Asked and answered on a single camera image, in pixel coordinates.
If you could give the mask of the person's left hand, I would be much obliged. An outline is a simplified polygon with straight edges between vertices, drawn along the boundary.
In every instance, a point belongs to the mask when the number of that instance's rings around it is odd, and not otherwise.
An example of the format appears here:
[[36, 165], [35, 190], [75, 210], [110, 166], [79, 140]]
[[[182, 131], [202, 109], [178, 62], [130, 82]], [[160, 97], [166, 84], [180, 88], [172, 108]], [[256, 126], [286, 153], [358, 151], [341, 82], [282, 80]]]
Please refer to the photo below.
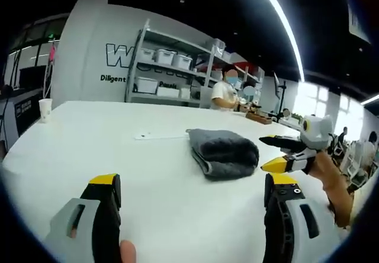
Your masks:
[[120, 242], [120, 255], [122, 263], [136, 263], [137, 261], [135, 245], [129, 240]]

